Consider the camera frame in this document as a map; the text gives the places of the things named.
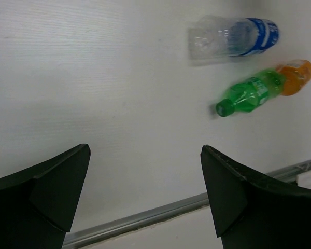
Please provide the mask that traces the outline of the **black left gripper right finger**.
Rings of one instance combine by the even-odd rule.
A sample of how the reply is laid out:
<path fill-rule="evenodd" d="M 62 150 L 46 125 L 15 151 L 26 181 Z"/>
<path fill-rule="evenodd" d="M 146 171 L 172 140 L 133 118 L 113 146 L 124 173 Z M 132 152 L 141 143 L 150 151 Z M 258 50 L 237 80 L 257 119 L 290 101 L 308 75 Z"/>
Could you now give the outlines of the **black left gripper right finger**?
<path fill-rule="evenodd" d="M 224 248 L 311 248 L 311 189 L 267 176 L 208 145 L 201 164 Z"/>

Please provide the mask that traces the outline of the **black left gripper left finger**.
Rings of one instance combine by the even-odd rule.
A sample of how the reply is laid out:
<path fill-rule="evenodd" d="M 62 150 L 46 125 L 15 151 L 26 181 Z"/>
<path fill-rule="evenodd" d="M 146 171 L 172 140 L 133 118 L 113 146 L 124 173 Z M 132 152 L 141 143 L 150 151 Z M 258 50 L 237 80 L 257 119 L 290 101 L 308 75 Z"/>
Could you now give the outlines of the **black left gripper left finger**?
<path fill-rule="evenodd" d="M 61 248 L 70 232 L 91 150 L 80 144 L 0 178 L 0 248 Z"/>

